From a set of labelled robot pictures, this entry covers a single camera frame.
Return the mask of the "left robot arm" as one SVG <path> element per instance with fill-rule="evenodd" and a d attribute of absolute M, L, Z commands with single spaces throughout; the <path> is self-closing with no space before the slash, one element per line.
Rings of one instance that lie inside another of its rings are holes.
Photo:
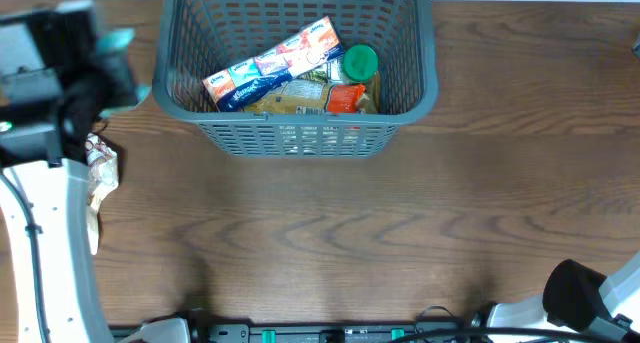
<path fill-rule="evenodd" d="M 110 328 L 87 232 L 86 139 L 148 95 L 129 66 L 130 29 L 105 33 L 91 0 L 1 19 L 1 210 L 22 342 L 187 342 L 183 317 Z"/>

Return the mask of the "orange pasta packet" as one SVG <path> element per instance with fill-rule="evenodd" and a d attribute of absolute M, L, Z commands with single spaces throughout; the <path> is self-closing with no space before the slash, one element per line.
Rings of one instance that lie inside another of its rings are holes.
<path fill-rule="evenodd" d="M 323 115 L 321 108 L 309 107 L 312 98 L 319 98 L 322 88 L 319 83 L 292 80 L 272 90 L 256 103 L 246 106 L 244 112 L 257 114 Z"/>

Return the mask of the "white brown snack pouch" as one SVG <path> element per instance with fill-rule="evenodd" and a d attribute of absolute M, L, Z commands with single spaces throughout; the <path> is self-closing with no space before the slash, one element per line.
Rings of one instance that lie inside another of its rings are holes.
<path fill-rule="evenodd" d="M 99 209 L 103 200 L 119 186 L 118 155 L 98 135 L 90 133 L 85 142 L 89 167 L 87 234 L 92 255 L 99 248 Z"/>

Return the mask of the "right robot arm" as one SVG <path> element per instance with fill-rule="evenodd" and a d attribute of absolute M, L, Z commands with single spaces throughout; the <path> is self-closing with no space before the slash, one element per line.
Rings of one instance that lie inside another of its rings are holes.
<path fill-rule="evenodd" d="M 491 304 L 472 324 L 482 328 L 555 330 L 639 340 L 639 256 L 607 276 L 574 260 L 552 271 L 543 292 L 517 303 Z"/>

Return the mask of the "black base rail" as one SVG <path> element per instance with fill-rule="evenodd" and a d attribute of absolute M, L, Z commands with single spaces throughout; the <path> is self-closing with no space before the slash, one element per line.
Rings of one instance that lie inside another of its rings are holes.
<path fill-rule="evenodd" d="M 249 320 L 187 320 L 191 342 L 287 343 L 287 342 L 390 342 L 402 336 L 441 329 L 461 329 L 460 318 L 436 316 L 416 321 L 266 323 Z"/>

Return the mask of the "gold foil food bag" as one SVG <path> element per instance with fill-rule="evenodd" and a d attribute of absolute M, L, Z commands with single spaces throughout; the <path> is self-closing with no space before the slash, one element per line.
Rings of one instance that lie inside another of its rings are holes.
<path fill-rule="evenodd" d="M 302 74 L 300 80 L 319 83 L 319 98 L 312 98 L 309 107 L 330 113 L 378 114 L 380 109 L 381 77 L 379 72 L 364 83 L 347 82 L 344 78 L 331 80 L 320 69 Z"/>

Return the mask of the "teal snack wrapper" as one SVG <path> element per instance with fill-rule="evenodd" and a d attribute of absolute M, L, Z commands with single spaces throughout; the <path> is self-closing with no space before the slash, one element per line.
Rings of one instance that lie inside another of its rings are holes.
<path fill-rule="evenodd" d="M 134 38 L 133 28 L 121 28 L 102 36 L 96 44 L 99 67 L 106 76 L 108 95 L 99 114 L 101 119 L 133 110 L 151 92 L 150 86 L 137 81 L 130 66 L 128 48 Z"/>

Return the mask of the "green lid jar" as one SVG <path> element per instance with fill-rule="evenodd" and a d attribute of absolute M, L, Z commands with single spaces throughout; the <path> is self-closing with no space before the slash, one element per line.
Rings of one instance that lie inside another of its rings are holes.
<path fill-rule="evenodd" d="M 341 60 L 343 75 L 353 83 L 365 83 L 378 71 L 379 58 L 368 45 L 358 44 L 349 48 Z"/>

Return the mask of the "Kleenex tissue multipack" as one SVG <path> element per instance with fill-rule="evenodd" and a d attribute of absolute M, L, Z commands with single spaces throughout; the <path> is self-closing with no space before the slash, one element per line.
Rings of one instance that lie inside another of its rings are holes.
<path fill-rule="evenodd" d="M 331 19 L 325 16 L 262 54 L 210 75 L 203 85 L 218 111 L 236 112 L 343 53 Z"/>

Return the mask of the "grey plastic basket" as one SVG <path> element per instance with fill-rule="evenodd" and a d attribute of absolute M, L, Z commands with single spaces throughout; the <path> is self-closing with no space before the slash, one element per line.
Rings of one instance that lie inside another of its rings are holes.
<path fill-rule="evenodd" d="M 232 155 L 371 156 L 437 100 L 431 0 L 164 0 L 153 94 Z"/>

